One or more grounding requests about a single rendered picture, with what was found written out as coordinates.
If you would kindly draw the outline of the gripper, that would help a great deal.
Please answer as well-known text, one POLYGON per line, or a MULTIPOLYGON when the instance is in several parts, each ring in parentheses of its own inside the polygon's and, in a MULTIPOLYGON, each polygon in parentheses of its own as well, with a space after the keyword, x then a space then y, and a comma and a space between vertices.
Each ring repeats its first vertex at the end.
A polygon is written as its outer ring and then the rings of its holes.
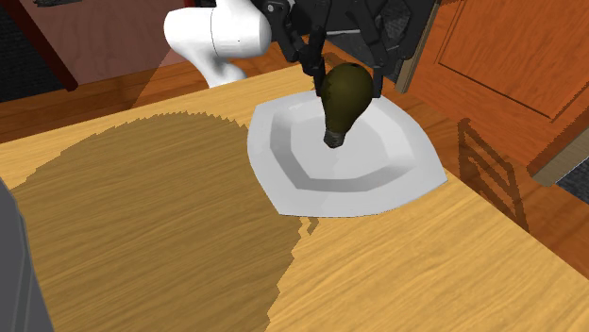
POLYGON ((361 34, 373 57, 373 97, 380 98, 384 70, 389 65, 386 46, 401 40, 401 0, 358 0, 368 9, 376 32, 366 32, 353 12, 355 0, 262 0, 262 13, 288 62, 299 62, 313 78, 317 96, 326 76, 322 50, 326 35, 361 34), (310 35, 304 42, 303 36, 310 35))

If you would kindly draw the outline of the dark olive light bulb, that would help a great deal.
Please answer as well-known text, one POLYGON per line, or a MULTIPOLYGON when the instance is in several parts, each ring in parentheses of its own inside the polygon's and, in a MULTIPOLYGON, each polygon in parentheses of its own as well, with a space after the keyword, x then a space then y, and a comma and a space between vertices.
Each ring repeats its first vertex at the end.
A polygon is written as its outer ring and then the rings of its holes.
POLYGON ((335 149, 344 144, 346 133, 372 102, 372 76, 360 64, 341 63, 326 75, 320 97, 325 113, 324 143, 335 149))

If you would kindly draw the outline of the white plate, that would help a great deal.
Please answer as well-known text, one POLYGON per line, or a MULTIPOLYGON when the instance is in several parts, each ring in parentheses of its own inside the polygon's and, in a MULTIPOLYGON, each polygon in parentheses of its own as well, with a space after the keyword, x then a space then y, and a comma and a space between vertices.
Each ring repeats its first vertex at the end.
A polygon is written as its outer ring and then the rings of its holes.
POLYGON ((255 107, 247 154, 281 215, 344 218, 399 208, 446 183, 441 160, 419 123, 381 96, 345 135, 324 142, 325 116, 313 91, 255 107))

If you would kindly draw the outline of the orange wooden door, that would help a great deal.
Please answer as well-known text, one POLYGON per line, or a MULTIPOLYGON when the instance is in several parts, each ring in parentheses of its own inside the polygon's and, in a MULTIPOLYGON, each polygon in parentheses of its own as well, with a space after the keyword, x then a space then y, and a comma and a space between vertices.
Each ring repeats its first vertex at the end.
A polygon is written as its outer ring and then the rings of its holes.
POLYGON ((409 92, 555 183, 589 157, 589 0, 441 0, 409 92))

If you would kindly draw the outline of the grey box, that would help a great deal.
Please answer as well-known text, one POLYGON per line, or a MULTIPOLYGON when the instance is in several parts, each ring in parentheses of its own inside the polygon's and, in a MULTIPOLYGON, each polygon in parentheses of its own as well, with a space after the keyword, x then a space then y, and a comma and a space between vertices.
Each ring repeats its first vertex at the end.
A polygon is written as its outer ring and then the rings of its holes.
POLYGON ((25 219, 1 178, 0 332, 54 332, 32 263, 25 219))

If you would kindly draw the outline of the dark red wooden post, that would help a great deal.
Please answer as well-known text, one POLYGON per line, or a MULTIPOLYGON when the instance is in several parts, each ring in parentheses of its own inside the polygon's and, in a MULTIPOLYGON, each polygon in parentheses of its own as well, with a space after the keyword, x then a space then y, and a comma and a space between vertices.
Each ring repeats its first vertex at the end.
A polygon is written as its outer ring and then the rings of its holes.
POLYGON ((78 82, 64 64, 50 42, 26 11, 20 0, 0 0, 2 7, 14 23, 21 29, 30 44, 36 49, 44 63, 51 70, 63 88, 74 91, 78 82))

